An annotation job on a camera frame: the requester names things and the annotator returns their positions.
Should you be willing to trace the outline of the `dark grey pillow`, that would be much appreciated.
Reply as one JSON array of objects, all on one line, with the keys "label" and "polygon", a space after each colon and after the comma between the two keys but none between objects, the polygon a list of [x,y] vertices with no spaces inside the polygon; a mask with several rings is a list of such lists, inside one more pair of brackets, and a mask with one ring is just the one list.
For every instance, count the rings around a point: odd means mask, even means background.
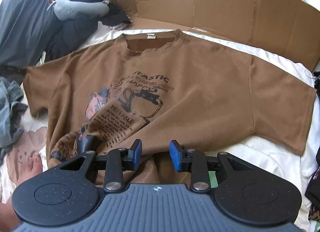
[{"label": "dark grey pillow", "polygon": [[37,64],[61,27],[48,0],[2,0],[1,64]]}]

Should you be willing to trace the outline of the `black patterned garment at right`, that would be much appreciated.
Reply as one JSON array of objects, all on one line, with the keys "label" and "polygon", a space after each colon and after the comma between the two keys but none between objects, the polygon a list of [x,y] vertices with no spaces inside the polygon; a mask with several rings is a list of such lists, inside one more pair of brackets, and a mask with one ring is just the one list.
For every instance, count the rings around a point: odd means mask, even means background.
[{"label": "black patterned garment at right", "polygon": [[311,202],[311,207],[309,211],[309,220],[314,220],[319,222],[319,205],[320,205],[320,181],[319,181],[319,151],[316,154],[316,163],[318,165],[317,170],[314,172],[310,182],[308,183],[305,196]]}]

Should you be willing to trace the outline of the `grey-blue crumpled garment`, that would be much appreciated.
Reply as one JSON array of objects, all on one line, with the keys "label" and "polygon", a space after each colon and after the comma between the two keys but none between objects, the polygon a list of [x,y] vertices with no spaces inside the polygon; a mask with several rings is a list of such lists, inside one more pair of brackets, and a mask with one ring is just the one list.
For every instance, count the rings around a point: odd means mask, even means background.
[{"label": "grey-blue crumpled garment", "polygon": [[1,164],[24,132],[20,121],[28,106],[21,102],[23,96],[16,81],[10,82],[1,77]]}]

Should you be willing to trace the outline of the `grey neck pillow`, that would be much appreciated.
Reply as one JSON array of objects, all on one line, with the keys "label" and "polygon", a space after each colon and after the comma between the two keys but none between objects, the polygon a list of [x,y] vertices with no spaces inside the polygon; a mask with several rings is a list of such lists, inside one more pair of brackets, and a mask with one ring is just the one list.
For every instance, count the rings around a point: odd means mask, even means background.
[{"label": "grey neck pillow", "polygon": [[102,17],[110,8],[109,0],[56,0],[53,11],[61,21],[75,19],[78,14]]}]

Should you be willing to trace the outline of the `cream printed bed sheet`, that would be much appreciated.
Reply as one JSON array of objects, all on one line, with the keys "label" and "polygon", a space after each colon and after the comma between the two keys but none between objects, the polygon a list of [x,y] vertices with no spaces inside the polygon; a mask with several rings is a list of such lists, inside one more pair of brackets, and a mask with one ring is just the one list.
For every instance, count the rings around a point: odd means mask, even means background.
[{"label": "cream printed bed sheet", "polygon": [[[208,33],[193,33],[186,30],[186,34],[219,43],[221,45],[231,47],[250,55],[255,55],[277,67],[283,69],[287,73],[297,77],[309,86],[314,86],[315,79],[313,73],[305,68],[301,63],[294,63],[282,56],[265,51],[260,48],[223,40],[222,38],[213,38]],[[33,118],[29,110],[26,110],[22,116],[21,126],[25,132],[18,141],[14,151],[11,151],[4,157],[1,166],[1,202],[6,203],[16,188],[16,179],[11,168],[14,166],[14,159],[18,157],[18,150],[22,147],[23,142],[27,144],[26,154],[37,151],[41,155],[43,162],[43,170],[47,170],[46,162],[46,137],[48,117],[46,114]],[[315,98],[313,107],[312,122],[306,148],[302,156],[295,155],[284,147],[277,145],[264,138],[250,136],[245,140],[227,147],[227,152],[242,158],[266,171],[269,171],[281,178],[293,183],[301,193],[307,188],[311,176],[317,170],[316,153],[319,148],[319,98]]]}]

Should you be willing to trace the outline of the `brown printed t-shirt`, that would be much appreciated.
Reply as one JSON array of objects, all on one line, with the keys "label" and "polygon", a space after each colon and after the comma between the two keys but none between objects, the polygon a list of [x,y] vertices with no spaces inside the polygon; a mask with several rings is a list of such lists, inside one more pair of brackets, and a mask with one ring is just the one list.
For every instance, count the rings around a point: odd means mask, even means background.
[{"label": "brown printed t-shirt", "polygon": [[88,138],[105,155],[140,139],[137,183],[184,183],[169,143],[214,151],[250,135],[301,156],[316,91],[256,56],[180,30],[120,35],[41,66],[23,87],[32,116],[48,112],[47,162],[71,159]]}]

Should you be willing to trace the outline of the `brown cardboard sheet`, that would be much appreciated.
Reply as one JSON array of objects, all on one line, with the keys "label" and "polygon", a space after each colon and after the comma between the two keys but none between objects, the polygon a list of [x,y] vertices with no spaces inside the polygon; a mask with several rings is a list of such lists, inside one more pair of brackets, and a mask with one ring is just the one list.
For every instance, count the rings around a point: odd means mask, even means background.
[{"label": "brown cardboard sheet", "polygon": [[302,0],[110,0],[127,14],[199,28],[314,70],[319,11]]}]

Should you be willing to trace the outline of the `black garment under pillow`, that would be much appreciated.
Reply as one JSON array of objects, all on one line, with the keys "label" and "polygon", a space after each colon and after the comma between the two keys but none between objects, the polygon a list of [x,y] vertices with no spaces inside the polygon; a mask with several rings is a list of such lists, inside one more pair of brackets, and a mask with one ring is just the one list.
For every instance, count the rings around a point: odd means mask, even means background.
[{"label": "black garment under pillow", "polygon": [[109,4],[110,11],[104,15],[79,13],[75,19],[62,22],[62,26],[50,38],[46,49],[45,61],[51,61],[76,51],[98,29],[98,23],[121,30],[132,21],[126,13],[115,4]]}]

